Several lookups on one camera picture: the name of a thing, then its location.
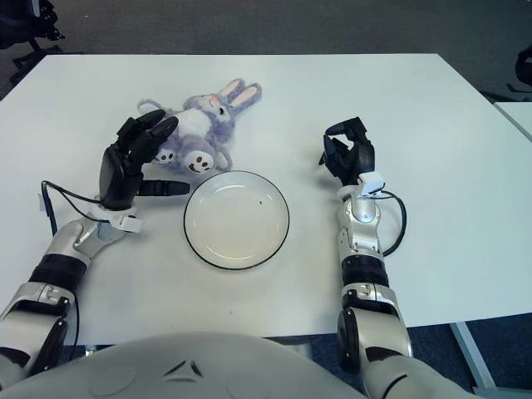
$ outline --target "bunny ear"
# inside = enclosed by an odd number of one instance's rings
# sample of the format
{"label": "bunny ear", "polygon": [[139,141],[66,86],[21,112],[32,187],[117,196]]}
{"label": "bunny ear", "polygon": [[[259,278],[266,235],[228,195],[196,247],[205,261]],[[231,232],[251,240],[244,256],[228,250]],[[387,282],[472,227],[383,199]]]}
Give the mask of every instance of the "bunny ear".
{"label": "bunny ear", "polygon": [[244,80],[234,79],[233,81],[230,81],[226,87],[220,90],[219,94],[227,98],[227,101],[232,101],[243,89]]}
{"label": "bunny ear", "polygon": [[262,87],[258,83],[254,83],[253,85],[246,87],[244,91],[238,94],[236,98],[231,101],[230,105],[233,107],[234,113],[239,114],[260,100],[262,94]]}

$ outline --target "plate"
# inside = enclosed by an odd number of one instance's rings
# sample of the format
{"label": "plate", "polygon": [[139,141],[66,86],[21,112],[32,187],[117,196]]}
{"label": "plate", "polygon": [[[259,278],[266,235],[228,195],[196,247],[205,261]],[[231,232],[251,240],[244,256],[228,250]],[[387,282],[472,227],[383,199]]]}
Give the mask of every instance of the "plate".
{"label": "plate", "polygon": [[252,268],[274,256],[289,224],[281,192],[250,172],[211,177],[185,209],[185,235],[192,249],[205,262],[228,270]]}

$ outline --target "plush toy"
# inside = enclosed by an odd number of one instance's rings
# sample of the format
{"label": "plush toy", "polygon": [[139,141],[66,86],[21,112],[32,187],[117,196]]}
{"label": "plush toy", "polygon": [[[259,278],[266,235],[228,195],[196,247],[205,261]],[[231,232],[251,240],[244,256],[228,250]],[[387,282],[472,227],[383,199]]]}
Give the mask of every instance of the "plush toy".
{"label": "plush toy", "polygon": [[231,169],[233,162],[224,145],[233,136],[235,117],[261,96],[259,84],[245,87],[242,79],[235,79],[219,93],[189,98],[182,111],[164,108],[153,100],[141,101],[138,111],[142,115],[161,109],[165,117],[177,116],[180,120],[153,163],[189,177],[199,177],[212,169]]}

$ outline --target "black cable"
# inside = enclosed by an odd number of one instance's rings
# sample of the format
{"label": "black cable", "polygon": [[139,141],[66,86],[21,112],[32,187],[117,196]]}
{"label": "black cable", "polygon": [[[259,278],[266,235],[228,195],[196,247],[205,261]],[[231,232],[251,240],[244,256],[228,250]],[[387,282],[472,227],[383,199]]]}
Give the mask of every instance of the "black cable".
{"label": "black cable", "polygon": [[76,302],[76,337],[74,338],[74,345],[72,346],[72,349],[70,351],[70,356],[68,357],[68,361],[70,362],[74,358],[74,352],[76,351],[77,347],[77,339],[80,335],[80,306],[77,304],[77,295],[74,293],[74,301]]}
{"label": "black cable", "polygon": [[384,251],[382,253],[383,256],[388,256],[390,254],[393,254],[395,252],[395,250],[397,248],[399,248],[399,245],[401,245],[401,241],[402,241],[403,237],[405,236],[405,232],[406,232],[406,206],[405,206],[405,203],[402,202],[401,198],[399,198],[395,194],[391,193],[390,191],[383,190],[382,193],[384,193],[386,195],[389,195],[389,196],[386,197],[386,198],[383,198],[383,197],[375,198],[375,200],[387,200],[389,198],[393,198],[399,204],[399,208],[401,208],[401,231],[399,232],[399,236],[397,237],[396,242],[393,243],[393,245],[389,249],[387,249],[386,251]]}
{"label": "black cable", "polygon": [[94,219],[92,218],[91,216],[87,215],[87,214],[84,214],[83,212],[81,212],[79,210],[79,208],[77,208],[74,203],[71,201],[70,198],[67,197],[67,195],[70,195],[71,197],[74,197],[78,200],[82,200],[82,201],[86,201],[86,202],[90,202],[92,204],[100,204],[101,201],[98,200],[98,199],[90,199],[90,198],[87,198],[87,197],[84,197],[82,195],[79,195],[79,194],[76,194],[76,193],[72,193],[71,191],[69,190],[66,190],[66,189],[63,189],[61,186],[59,185],[55,185],[54,183],[48,181],[48,180],[44,180],[42,183],[41,183],[41,192],[42,192],[42,200],[44,202],[44,207],[45,207],[45,210],[47,212],[47,216],[48,218],[50,219],[50,227],[52,229],[52,236],[53,235],[56,235],[57,233],[57,222],[56,222],[56,216],[54,214],[54,211],[53,211],[53,205],[52,205],[52,200],[50,199],[50,196],[48,195],[48,187],[52,187],[54,190],[56,190],[59,194],[62,195],[62,197],[68,202],[68,204],[70,204],[70,206],[72,208],[74,208],[74,210],[80,214],[81,216],[83,216],[84,218],[87,218],[89,220],[92,220],[93,222],[100,222],[100,223],[109,223],[109,220],[104,220],[104,219]]}
{"label": "black cable", "polygon": [[105,219],[94,219],[92,218],[91,216],[87,215],[87,214],[84,214],[83,212],[81,212],[79,210],[79,208],[77,208],[77,206],[74,205],[74,203],[72,202],[72,200],[70,198],[67,197],[67,195],[65,193],[62,193],[61,191],[59,191],[59,194],[61,194],[63,196],[63,198],[70,204],[70,206],[72,208],[74,208],[74,210],[80,214],[81,216],[83,216],[84,218],[87,218],[89,220],[92,220],[93,222],[100,222],[100,223],[109,223],[109,220],[105,220]]}
{"label": "black cable", "polygon": [[49,185],[53,189],[59,192],[63,192],[67,195],[70,195],[71,197],[77,198],[78,200],[82,200],[85,202],[91,202],[93,204],[101,204],[101,201],[99,199],[87,198],[87,197],[84,197],[83,195],[72,193],[71,191],[67,189],[63,189],[60,185],[56,185],[55,183],[52,183],[51,181],[48,181],[48,180],[43,180],[41,185]]}

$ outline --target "metal joint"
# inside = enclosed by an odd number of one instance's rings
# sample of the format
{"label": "metal joint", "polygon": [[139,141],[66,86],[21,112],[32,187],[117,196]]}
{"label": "metal joint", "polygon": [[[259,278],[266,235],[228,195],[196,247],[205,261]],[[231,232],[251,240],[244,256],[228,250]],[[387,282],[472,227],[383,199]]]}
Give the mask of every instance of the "metal joint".
{"label": "metal joint", "polygon": [[66,301],[64,305],[74,303],[74,294],[67,289],[51,284],[38,282],[24,283],[18,288],[12,300],[3,310],[2,314],[0,314],[0,320],[6,318],[20,302],[44,303],[50,306],[57,306],[60,304],[60,300]]}

